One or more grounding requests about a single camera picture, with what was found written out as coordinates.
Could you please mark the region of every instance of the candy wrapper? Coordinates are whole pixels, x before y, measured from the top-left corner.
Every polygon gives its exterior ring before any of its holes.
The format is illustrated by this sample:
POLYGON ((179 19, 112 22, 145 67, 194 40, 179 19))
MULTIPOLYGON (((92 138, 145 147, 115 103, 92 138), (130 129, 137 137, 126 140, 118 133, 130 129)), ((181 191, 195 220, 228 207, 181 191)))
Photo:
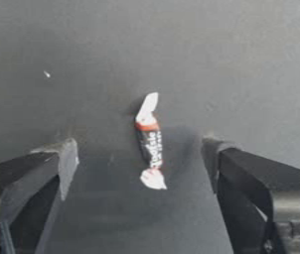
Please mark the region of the candy wrapper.
POLYGON ((165 176, 161 172, 163 165, 162 133, 154 111, 158 104, 158 92, 147 94, 141 110, 135 117, 135 128, 139 138, 141 151, 149 169, 142 172, 141 181, 154 190, 165 190, 165 176))

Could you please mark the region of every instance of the table surface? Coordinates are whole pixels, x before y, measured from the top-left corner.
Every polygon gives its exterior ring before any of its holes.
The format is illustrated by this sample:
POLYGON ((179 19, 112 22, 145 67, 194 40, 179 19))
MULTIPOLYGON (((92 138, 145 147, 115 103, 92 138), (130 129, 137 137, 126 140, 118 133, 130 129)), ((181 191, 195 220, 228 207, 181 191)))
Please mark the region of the table surface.
POLYGON ((0 162, 75 137, 48 253, 230 253, 203 135, 300 168, 300 1, 0 0, 0 162), (133 120, 158 91, 167 191, 133 120))

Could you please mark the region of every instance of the dark gray surface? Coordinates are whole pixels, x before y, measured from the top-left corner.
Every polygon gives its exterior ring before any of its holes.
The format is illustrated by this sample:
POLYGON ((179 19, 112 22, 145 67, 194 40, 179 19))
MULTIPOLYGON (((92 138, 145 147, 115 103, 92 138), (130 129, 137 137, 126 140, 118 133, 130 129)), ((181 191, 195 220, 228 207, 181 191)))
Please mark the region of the dark gray surface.
POLYGON ((0 161, 79 142, 49 253, 230 253, 199 157, 209 132, 300 167, 300 1, 0 0, 0 161), (161 192, 138 181, 149 91, 161 192))

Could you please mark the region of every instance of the small white speck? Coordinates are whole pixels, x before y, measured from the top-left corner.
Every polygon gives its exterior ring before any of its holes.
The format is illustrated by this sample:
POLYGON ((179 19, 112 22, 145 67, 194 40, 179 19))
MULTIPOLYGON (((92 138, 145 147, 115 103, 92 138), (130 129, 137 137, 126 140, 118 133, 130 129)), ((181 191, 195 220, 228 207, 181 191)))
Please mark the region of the small white speck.
POLYGON ((47 78, 51 77, 51 74, 45 70, 44 70, 44 75, 45 75, 47 78))

